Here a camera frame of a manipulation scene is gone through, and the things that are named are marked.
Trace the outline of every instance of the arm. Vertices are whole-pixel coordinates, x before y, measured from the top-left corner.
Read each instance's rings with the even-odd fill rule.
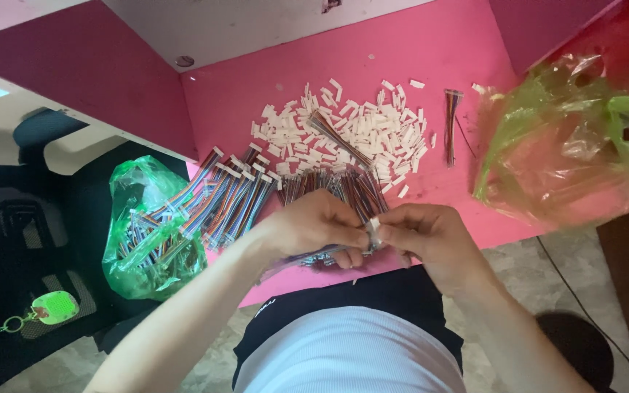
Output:
[[[111,352],[84,392],[176,389],[269,263],[338,243],[343,266],[362,263],[368,235],[355,212],[326,191],[307,194],[239,238]]]
[[[379,220],[380,239],[419,258],[441,293],[455,300],[511,391],[593,393],[498,280],[455,209],[407,204]]]

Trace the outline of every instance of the tiled floor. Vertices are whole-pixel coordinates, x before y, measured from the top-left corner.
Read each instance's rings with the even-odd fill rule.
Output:
[[[629,335],[613,284],[594,230],[542,237],[545,246],[593,319],[629,356]],[[508,290],[531,312],[566,309],[581,314],[572,294],[534,238],[507,244],[485,255]],[[465,380],[469,392],[506,392],[491,364],[466,331],[463,316],[445,299],[448,326],[466,340],[463,347]],[[232,349],[259,305],[237,310],[219,338],[182,383],[180,392],[230,392],[236,359]],[[51,354],[0,387],[0,393],[80,392],[105,355],[97,353],[91,338],[82,338]],[[629,393],[629,364],[614,349],[612,388]]]

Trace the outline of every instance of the pink table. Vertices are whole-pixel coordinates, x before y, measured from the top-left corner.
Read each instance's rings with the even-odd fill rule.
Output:
[[[439,140],[444,124],[443,90],[464,91],[459,118],[476,151],[479,138],[471,124],[478,96],[472,84],[508,88],[517,83],[489,4],[473,0],[437,0],[189,71],[181,78],[201,156],[213,146],[227,155],[241,155],[249,142],[254,142],[249,134],[251,123],[264,120],[260,116],[267,103],[282,108],[299,99],[308,82],[313,92],[320,87],[331,89],[330,78],[343,85],[343,100],[359,103],[373,102],[383,79],[405,86],[410,78],[426,83],[423,90],[406,87],[407,106],[424,108],[427,133],[439,133]],[[264,145],[262,140],[256,143]],[[404,183],[410,191],[404,199],[396,196],[402,184],[386,194],[391,207],[408,202],[453,206],[480,247],[541,233],[470,196],[477,163],[460,134],[456,136],[455,168],[445,167],[442,143],[438,145],[424,156],[418,174],[407,174]],[[189,165],[191,169],[192,175],[195,168]],[[273,197],[265,213],[278,206]],[[293,267],[254,287],[241,306],[397,268],[394,258],[384,253],[369,258],[363,268],[349,271],[313,272]]]

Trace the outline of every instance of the clear plastic bag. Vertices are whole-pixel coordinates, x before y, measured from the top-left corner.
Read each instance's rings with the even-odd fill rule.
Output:
[[[510,94],[486,90],[474,197],[548,230],[629,212],[629,94],[605,74],[597,55],[566,55]]]
[[[125,299],[164,301],[207,267],[200,234],[185,238],[180,211],[148,214],[188,184],[151,156],[120,164],[110,178],[113,199],[103,272]]]

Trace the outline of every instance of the green keychain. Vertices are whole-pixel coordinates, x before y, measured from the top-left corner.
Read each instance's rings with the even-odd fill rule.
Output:
[[[46,325],[55,325],[74,318],[79,313],[79,304],[72,295],[65,291],[54,291],[33,300],[31,312],[25,317],[13,316],[4,321],[0,333],[15,333],[23,329],[29,321],[40,321]],[[9,323],[18,320],[19,325],[10,328]]]

